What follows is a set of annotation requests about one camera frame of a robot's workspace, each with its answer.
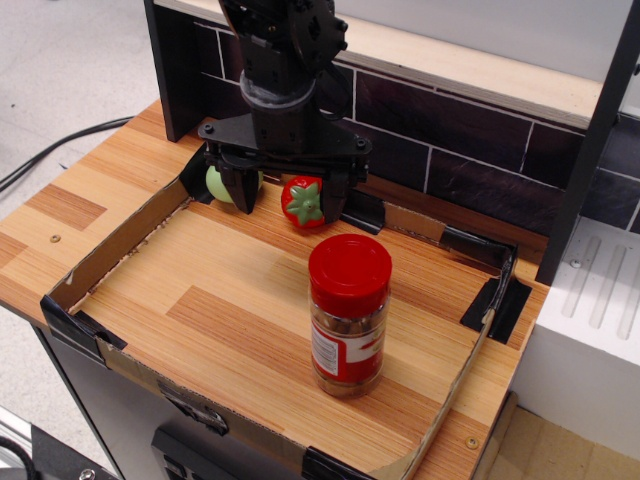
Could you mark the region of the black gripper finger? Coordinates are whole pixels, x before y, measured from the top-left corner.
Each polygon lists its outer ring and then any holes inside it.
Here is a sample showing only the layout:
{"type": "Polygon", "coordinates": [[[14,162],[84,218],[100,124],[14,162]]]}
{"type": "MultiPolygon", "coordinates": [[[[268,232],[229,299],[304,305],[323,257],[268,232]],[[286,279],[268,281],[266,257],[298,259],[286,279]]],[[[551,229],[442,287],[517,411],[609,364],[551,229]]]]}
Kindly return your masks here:
{"type": "Polygon", "coordinates": [[[259,172],[223,166],[220,175],[235,206],[245,214],[251,214],[259,191],[259,172]]]}
{"type": "Polygon", "coordinates": [[[321,206],[326,224],[340,218],[353,186],[352,176],[345,171],[330,172],[323,179],[321,206]]]}

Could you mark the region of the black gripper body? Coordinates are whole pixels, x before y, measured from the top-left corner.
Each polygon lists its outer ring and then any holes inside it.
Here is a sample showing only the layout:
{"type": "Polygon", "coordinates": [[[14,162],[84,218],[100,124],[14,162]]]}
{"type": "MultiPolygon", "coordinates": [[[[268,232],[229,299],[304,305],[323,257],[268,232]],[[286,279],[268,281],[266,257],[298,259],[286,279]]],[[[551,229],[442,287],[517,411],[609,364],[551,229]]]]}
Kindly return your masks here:
{"type": "Polygon", "coordinates": [[[344,173],[354,186],[368,176],[371,142],[309,108],[282,115],[254,111],[198,128],[209,163],[220,171],[267,171],[325,179],[344,173]]]}

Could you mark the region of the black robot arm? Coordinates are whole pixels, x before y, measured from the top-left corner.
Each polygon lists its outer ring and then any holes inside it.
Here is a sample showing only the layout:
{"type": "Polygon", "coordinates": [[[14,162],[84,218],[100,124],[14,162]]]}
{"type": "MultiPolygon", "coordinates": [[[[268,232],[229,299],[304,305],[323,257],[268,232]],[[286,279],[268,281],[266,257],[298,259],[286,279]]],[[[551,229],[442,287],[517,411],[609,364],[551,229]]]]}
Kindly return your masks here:
{"type": "Polygon", "coordinates": [[[316,102],[317,80],[328,73],[348,83],[334,58],[345,50],[348,25],[329,1],[224,1],[239,40],[239,86],[246,115],[202,125],[205,162],[221,177],[233,203],[254,209],[261,172],[321,179],[320,208],[338,220],[352,188],[368,174],[369,140],[338,125],[316,102]]]}

